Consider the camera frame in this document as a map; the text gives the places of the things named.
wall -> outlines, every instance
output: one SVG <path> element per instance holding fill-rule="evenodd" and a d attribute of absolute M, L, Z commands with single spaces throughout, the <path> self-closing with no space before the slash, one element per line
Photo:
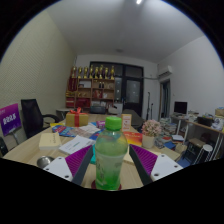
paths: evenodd
<path fill-rule="evenodd" d="M 158 68 L 170 65 L 173 74 L 160 81 L 170 79 L 171 107 L 174 101 L 187 101 L 188 110 L 198 110 L 215 115 L 215 108 L 224 106 L 224 71 L 221 61 L 206 36 L 196 39 L 161 61 Z M 200 127 L 191 127 L 188 138 L 205 132 Z M 215 141 L 217 134 L 210 131 Z"/>
<path fill-rule="evenodd" d="M 124 63 L 124 64 L 141 66 L 144 68 L 144 77 L 148 78 L 155 78 L 157 73 L 157 64 L 155 63 L 117 55 L 78 55 L 75 64 L 77 67 L 79 66 L 85 67 L 89 66 L 90 61 L 114 62 L 114 63 Z M 148 92 L 150 92 L 149 106 L 151 106 L 151 103 L 153 103 L 152 118 L 158 120 L 159 83 L 157 80 L 144 79 L 143 106 L 142 106 L 142 118 L 144 119 L 146 118 L 146 112 L 148 107 Z"/>
<path fill-rule="evenodd" d="M 57 108 L 65 107 L 74 57 L 48 13 L 38 14 L 17 34 L 2 59 L 0 108 L 18 103 L 21 112 L 21 99 L 36 98 L 42 114 L 56 114 Z M 23 129 L 17 136 L 19 143 L 26 140 Z M 4 140 L 9 149 L 13 147 L 12 136 Z"/>

purple sign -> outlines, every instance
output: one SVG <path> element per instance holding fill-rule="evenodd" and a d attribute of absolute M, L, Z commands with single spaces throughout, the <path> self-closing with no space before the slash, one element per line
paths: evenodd
<path fill-rule="evenodd" d="M 18 103 L 0 109 L 0 122 L 4 136 L 21 127 Z"/>

green bottle cap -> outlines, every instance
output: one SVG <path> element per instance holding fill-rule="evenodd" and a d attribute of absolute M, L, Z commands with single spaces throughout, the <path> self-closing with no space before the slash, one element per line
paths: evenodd
<path fill-rule="evenodd" d="M 119 131 L 121 129 L 121 121 L 119 117 L 107 117 L 105 128 L 109 131 Z"/>

computer monitor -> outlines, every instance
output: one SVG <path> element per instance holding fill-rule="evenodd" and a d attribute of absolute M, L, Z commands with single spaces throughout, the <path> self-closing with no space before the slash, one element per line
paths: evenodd
<path fill-rule="evenodd" d="M 187 114 L 187 102 L 174 102 L 174 113 Z"/>

bottle label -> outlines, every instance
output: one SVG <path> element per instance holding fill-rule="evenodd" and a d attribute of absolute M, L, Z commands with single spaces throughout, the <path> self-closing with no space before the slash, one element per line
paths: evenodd
<path fill-rule="evenodd" d="M 96 153 L 96 188 L 102 190 L 118 190 L 120 171 L 124 155 L 106 156 Z"/>

